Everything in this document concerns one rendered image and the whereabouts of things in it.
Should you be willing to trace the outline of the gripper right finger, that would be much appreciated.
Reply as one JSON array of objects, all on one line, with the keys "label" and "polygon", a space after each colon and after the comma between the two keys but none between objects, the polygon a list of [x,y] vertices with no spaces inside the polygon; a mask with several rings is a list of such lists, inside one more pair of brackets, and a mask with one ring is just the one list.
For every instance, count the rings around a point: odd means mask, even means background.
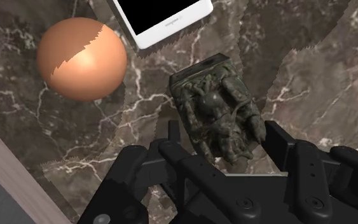
[{"label": "gripper right finger", "polygon": [[347,212],[338,211],[333,201],[358,211],[358,151],[333,146],[329,152],[311,142],[295,139],[278,123],[266,121],[262,147],[292,184],[293,213],[303,224],[344,224]]}]

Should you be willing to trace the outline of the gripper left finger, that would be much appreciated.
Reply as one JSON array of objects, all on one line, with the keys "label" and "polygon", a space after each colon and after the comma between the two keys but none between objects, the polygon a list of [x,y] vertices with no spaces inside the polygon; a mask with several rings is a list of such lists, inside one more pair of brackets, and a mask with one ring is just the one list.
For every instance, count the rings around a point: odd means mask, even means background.
[{"label": "gripper left finger", "polygon": [[149,224],[141,200],[161,185],[178,214],[170,224],[260,224],[261,207],[206,159],[180,145],[179,123],[149,148],[124,147],[77,224]]}]

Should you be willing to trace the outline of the dark green carved figure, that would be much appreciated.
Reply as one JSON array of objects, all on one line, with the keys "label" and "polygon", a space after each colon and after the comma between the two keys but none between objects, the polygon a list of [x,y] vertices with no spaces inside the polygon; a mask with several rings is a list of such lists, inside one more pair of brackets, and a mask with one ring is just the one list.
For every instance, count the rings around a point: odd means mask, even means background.
[{"label": "dark green carved figure", "polygon": [[169,78],[169,89],[194,150],[214,163],[253,159],[266,138],[254,99],[232,60],[217,53]]}]

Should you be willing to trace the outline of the white smartphone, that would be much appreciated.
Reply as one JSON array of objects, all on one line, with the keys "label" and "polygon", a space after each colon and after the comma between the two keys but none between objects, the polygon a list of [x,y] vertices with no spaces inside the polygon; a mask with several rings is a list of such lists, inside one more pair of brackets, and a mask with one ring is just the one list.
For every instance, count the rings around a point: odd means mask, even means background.
[{"label": "white smartphone", "polygon": [[140,49],[208,16],[212,0],[112,0]]}]

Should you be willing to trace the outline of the brown egg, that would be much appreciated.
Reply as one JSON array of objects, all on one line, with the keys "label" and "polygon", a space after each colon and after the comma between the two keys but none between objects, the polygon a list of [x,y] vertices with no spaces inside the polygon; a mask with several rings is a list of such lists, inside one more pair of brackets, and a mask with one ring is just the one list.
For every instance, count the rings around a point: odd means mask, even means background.
[{"label": "brown egg", "polygon": [[74,17],[57,22],[43,34],[36,61],[51,89],[68,99],[94,101],[122,84],[127,52],[107,25]]}]

